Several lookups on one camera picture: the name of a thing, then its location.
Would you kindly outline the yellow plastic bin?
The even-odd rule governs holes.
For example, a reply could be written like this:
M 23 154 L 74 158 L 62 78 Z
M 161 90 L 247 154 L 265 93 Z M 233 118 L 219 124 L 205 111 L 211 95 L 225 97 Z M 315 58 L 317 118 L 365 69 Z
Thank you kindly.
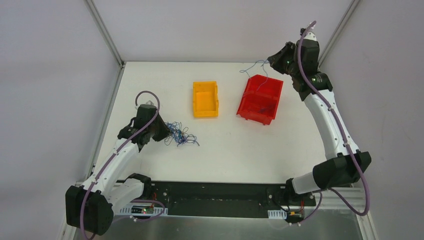
M 195 118 L 219 116 L 218 85 L 216 81 L 195 81 L 192 85 L 192 108 Z

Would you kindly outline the red plastic bin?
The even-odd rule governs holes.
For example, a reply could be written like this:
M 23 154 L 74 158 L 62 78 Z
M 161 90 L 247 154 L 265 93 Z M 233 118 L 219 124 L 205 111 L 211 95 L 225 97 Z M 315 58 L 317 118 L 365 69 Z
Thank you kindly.
M 247 80 L 236 114 L 245 120 L 270 125 L 276 118 L 284 82 L 256 74 Z

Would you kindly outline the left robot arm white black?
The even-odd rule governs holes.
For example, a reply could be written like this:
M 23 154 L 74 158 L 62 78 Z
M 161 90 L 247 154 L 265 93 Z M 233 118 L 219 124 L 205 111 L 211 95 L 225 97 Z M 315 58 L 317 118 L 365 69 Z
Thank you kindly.
M 114 216 L 132 200 L 149 201 L 153 189 L 148 176 L 132 173 L 122 185 L 114 185 L 145 145 L 151 140 L 160 142 L 171 134 L 155 105 L 139 105 L 136 116 L 119 131 L 108 159 L 81 186 L 73 185 L 66 191 L 66 223 L 101 236 Z

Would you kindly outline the aluminium frame rail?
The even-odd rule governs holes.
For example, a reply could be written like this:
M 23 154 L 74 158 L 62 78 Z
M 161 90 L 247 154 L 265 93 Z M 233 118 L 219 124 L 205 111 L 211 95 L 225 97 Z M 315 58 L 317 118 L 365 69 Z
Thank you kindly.
M 289 194 L 290 199 L 303 195 L 301 194 L 291 196 L 290 189 L 286 184 L 285 188 Z M 326 205 L 326 207 L 330 209 L 341 209 L 346 206 L 358 207 L 359 209 L 362 209 L 365 206 L 363 198 L 359 195 L 354 195 L 354 190 L 352 188 L 327 189 L 313 191 L 307 194 L 311 194 L 312 197 L 315 198 L 316 205 L 311 208 Z

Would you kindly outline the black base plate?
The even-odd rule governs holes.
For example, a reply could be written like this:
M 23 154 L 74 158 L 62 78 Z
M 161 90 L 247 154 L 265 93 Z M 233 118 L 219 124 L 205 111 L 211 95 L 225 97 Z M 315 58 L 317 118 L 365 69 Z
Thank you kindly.
M 153 181 L 132 203 L 165 206 L 168 216 L 263 219 L 272 211 L 314 207 L 316 200 L 310 193 L 289 198 L 284 183 Z

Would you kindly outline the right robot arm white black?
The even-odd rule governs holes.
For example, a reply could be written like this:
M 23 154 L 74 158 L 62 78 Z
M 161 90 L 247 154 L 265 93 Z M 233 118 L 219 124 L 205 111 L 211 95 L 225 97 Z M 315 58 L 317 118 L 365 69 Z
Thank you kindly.
M 268 57 L 270 67 L 289 75 L 295 91 L 306 105 L 317 126 L 326 160 L 302 176 L 287 180 L 284 200 L 296 205 L 304 194 L 361 181 L 372 158 L 361 151 L 349 134 L 338 110 L 333 86 L 327 74 L 319 70 L 320 44 L 312 30 L 303 28 L 300 40 L 287 42 L 276 54 Z

